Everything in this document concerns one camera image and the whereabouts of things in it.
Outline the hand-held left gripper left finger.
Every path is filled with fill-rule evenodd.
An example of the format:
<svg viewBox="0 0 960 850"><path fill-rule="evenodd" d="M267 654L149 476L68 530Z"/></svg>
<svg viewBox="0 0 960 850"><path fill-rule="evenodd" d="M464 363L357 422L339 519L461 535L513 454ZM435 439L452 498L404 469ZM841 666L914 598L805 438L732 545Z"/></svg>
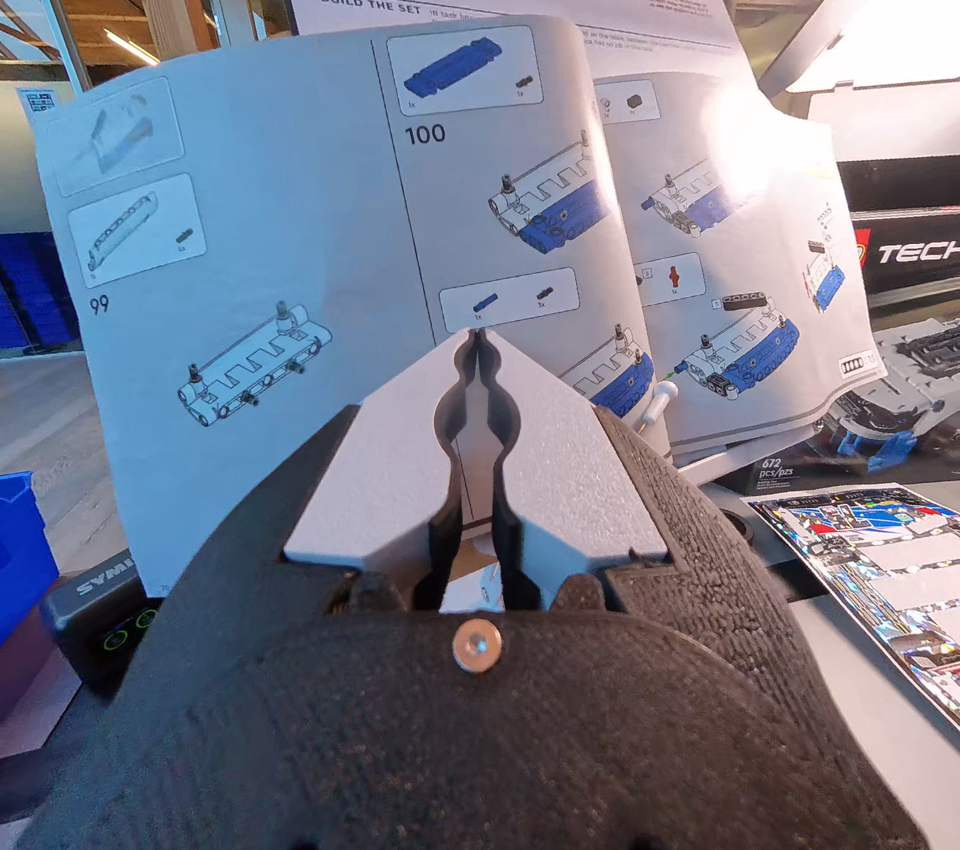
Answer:
<svg viewBox="0 0 960 850"><path fill-rule="evenodd" d="M476 333L462 330L369 394L318 480L284 556L380 574L440 609L463 533L459 455Z"/></svg>

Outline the lego instruction booklet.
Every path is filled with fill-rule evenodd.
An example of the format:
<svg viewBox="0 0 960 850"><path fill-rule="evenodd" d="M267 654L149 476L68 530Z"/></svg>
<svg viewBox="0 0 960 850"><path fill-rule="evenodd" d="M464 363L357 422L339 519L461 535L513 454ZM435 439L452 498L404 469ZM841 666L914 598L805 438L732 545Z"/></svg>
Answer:
<svg viewBox="0 0 960 850"><path fill-rule="evenodd" d="M164 597L349 403L493 330L688 455L885 371L830 130L743 78L592 81L541 16L286 37L35 126L119 515Z"/></svg>

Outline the holographic sticker sheet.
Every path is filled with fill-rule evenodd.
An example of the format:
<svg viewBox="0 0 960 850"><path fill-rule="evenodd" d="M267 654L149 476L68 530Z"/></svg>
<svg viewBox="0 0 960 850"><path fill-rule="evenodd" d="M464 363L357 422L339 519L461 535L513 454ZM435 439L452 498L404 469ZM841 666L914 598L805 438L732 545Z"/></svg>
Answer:
<svg viewBox="0 0 960 850"><path fill-rule="evenodd" d="M959 514L900 484L744 503L884 655L959 724Z"/></svg>

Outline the blue plastic bin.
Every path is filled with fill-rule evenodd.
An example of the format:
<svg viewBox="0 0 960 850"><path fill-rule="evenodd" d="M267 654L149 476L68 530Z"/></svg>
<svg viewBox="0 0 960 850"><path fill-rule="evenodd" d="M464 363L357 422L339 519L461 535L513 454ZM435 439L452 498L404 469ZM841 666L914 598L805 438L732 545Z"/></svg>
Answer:
<svg viewBox="0 0 960 850"><path fill-rule="evenodd" d="M30 471L1 476L1 643L59 576Z"/></svg>

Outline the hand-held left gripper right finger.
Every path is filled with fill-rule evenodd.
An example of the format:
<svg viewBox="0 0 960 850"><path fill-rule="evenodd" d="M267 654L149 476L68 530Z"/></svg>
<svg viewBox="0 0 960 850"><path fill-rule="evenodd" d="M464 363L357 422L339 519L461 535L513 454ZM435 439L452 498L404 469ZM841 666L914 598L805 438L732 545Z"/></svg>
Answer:
<svg viewBox="0 0 960 850"><path fill-rule="evenodd" d="M480 334L492 543L509 611L548 608L573 576L660 566L668 545L593 404L490 330Z"/></svg>

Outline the black device with green display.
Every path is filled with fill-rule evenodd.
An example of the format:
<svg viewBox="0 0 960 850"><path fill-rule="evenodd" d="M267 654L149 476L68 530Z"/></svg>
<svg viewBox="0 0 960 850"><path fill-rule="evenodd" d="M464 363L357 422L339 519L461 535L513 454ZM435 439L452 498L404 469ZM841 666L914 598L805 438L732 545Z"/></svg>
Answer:
<svg viewBox="0 0 960 850"><path fill-rule="evenodd" d="M81 683L113 696L157 616L161 598L147 597L126 549L51 588L40 616Z"/></svg>

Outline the black lego set box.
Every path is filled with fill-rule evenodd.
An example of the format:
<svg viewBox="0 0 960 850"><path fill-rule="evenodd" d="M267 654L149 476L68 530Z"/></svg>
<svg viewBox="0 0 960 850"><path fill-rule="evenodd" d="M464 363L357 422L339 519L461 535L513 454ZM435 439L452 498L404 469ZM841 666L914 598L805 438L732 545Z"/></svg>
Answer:
<svg viewBox="0 0 960 850"><path fill-rule="evenodd" d="M958 483L958 157L918 159L945 173L918 196L950 203L894 207L908 186L895 161L855 164L852 212L875 348L886 375L839 396L817 433L721 477L745 496L839 484Z"/></svg>

